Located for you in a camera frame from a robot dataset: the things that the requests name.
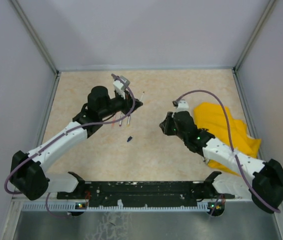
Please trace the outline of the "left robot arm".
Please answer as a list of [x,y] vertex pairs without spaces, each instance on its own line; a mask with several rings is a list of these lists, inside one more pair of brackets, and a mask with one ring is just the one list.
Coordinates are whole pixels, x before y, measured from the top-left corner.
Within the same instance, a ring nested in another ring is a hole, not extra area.
[[12,157],[10,174],[4,190],[11,194],[8,183],[29,200],[39,199],[46,193],[66,193],[78,199],[86,192],[85,181],[73,172],[50,173],[47,170],[75,145],[85,141],[118,112],[128,117],[143,103],[134,98],[128,88],[116,89],[110,98],[108,89],[96,86],[87,96],[87,102],[72,121],[56,136],[26,153],[16,152]]

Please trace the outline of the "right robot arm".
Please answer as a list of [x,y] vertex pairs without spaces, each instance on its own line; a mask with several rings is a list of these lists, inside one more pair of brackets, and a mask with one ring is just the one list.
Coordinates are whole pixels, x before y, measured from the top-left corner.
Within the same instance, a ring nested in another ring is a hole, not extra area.
[[232,149],[206,129],[197,128],[188,111],[168,112],[159,124],[166,136],[177,136],[192,153],[222,164],[237,175],[220,173],[204,187],[216,198],[230,194],[251,198],[266,213],[279,213],[283,202],[283,167],[275,159],[263,161]]

